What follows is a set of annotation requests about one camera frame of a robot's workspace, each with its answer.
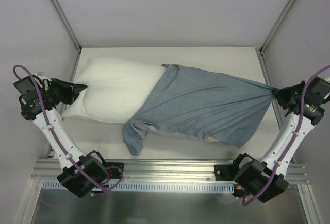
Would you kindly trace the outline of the white pillow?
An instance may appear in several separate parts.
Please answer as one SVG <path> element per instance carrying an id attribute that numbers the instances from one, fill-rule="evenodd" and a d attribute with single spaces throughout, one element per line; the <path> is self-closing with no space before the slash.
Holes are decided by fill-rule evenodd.
<path id="1" fill-rule="evenodd" d="M 90 57 L 78 79 L 86 89 L 62 116 L 123 124 L 144 104 L 166 68 L 109 57 Z"/>

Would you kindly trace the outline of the blue-grey pillowcase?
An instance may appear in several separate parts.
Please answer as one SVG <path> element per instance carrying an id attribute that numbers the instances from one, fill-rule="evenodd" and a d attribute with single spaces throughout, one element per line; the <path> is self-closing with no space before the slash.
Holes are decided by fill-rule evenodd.
<path id="1" fill-rule="evenodd" d="M 237 148 L 255 134 L 271 102 L 274 87 L 264 83 L 167 64 L 143 106 L 122 129 L 128 151 L 138 156 L 147 127 L 199 140 L 213 138 Z"/>

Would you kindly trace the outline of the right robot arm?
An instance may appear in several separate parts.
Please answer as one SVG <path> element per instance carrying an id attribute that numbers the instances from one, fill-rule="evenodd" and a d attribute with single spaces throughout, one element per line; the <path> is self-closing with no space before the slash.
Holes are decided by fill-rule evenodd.
<path id="1" fill-rule="evenodd" d="M 283 193 L 289 183 L 285 176 L 289 163 L 302 140 L 324 116 L 322 104 L 329 102 L 329 79 L 277 89 L 278 104 L 287 110 L 283 126 L 266 154 L 258 159 L 247 153 L 233 161 L 231 174 L 244 190 L 243 206 L 259 200 L 265 203 Z"/>

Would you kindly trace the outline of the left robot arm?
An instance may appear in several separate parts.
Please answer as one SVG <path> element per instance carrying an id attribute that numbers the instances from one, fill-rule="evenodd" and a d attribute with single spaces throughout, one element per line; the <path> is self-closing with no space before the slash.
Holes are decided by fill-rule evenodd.
<path id="1" fill-rule="evenodd" d="M 36 76 L 27 76 L 14 86 L 21 94 L 21 115 L 42 131 L 58 157 L 62 170 L 57 177 L 59 183 L 79 198 L 96 187 L 107 193 L 108 189 L 102 186 L 108 178 L 105 160 L 102 156 L 95 158 L 95 151 L 84 154 L 78 148 L 56 108 L 59 103 L 72 104 L 87 86 L 56 78 L 41 80 Z"/>

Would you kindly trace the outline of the aluminium front rail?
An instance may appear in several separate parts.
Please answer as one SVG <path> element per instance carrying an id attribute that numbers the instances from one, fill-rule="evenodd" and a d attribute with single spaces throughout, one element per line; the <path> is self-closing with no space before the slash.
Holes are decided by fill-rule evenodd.
<path id="1" fill-rule="evenodd" d="M 232 160 L 106 160 L 124 163 L 124 181 L 131 182 L 216 182 L 215 165 L 232 165 Z M 38 159 L 33 179 L 52 179 L 62 173 L 57 159 Z M 285 180 L 293 185 L 311 184 L 305 166 L 289 164 Z"/>

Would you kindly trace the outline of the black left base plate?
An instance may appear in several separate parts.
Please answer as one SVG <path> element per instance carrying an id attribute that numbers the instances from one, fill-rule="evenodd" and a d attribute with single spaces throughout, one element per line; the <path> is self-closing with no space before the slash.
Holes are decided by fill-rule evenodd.
<path id="1" fill-rule="evenodd" d="M 106 162 L 104 167 L 108 171 L 109 179 L 120 179 L 124 172 L 124 163 L 122 162 Z"/>

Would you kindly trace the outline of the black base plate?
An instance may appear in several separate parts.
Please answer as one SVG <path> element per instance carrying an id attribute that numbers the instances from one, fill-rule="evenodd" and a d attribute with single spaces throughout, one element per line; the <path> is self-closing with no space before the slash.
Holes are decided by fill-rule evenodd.
<path id="1" fill-rule="evenodd" d="M 120 179 L 124 172 L 124 163 L 122 162 L 106 162 L 104 167 L 108 171 L 109 179 Z"/>
<path id="2" fill-rule="evenodd" d="M 233 164 L 216 164 L 214 176 L 216 181 L 233 181 L 239 167 Z"/>

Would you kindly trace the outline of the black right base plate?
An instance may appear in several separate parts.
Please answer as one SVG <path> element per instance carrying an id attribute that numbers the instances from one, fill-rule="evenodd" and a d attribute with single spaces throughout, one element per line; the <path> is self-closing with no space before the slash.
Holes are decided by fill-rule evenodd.
<path id="1" fill-rule="evenodd" d="M 233 164 L 216 164 L 214 176 L 216 181 L 233 181 L 239 167 Z"/>

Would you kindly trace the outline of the left rear frame post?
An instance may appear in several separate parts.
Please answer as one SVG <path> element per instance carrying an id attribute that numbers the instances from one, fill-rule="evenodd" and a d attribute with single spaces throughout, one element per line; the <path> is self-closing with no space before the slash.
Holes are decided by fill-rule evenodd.
<path id="1" fill-rule="evenodd" d="M 64 26 L 64 29 L 66 30 L 70 40 L 72 41 L 74 47 L 77 49 L 78 52 L 81 52 L 81 48 L 82 46 L 80 45 L 73 29 L 72 26 L 70 25 L 60 3 L 58 0 L 49 0 L 56 12 L 56 14 L 58 15 L 62 25 Z"/>

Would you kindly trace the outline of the frame post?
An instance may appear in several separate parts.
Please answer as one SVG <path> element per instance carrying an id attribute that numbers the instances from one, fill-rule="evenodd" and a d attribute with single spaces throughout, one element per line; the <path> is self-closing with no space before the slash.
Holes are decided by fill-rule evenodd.
<path id="1" fill-rule="evenodd" d="M 77 49 L 78 52 L 81 52 L 81 48 L 82 46 L 80 45 L 73 29 L 72 26 L 70 25 L 60 3 L 58 0 L 49 0 L 56 12 L 56 14 L 58 15 L 62 25 L 64 26 L 64 29 L 66 30 L 70 40 L 72 41 L 74 47 Z"/>
<path id="2" fill-rule="evenodd" d="M 265 51 L 268 48 L 268 46 L 270 45 L 273 37 L 276 35 L 278 30 L 280 29 L 282 23 L 284 22 L 284 20 L 288 16 L 289 12 L 293 8 L 296 1 L 297 0 L 287 0 L 287 2 L 284 5 L 282 11 L 280 12 L 278 18 L 276 19 L 274 25 L 272 26 L 269 34 L 267 35 L 265 41 L 263 42 L 262 46 L 259 49 L 259 52 L 260 52 L 261 55 L 263 55 L 265 53 Z"/>

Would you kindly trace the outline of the right rear frame post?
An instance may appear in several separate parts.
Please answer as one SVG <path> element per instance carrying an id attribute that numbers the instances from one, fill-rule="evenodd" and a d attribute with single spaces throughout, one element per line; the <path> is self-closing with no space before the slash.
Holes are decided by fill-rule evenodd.
<path id="1" fill-rule="evenodd" d="M 296 1 L 297 0 L 287 0 L 287 2 L 284 5 L 282 11 L 280 12 L 278 18 L 276 19 L 274 25 L 272 26 L 269 34 L 267 35 L 265 41 L 263 42 L 262 46 L 259 49 L 259 52 L 260 52 L 261 55 L 263 55 L 265 53 L 265 51 L 268 48 L 268 46 L 270 45 L 273 37 L 276 35 L 278 30 L 280 29 L 282 23 L 284 22 L 284 20 L 288 16 L 289 12 L 293 8 Z"/>

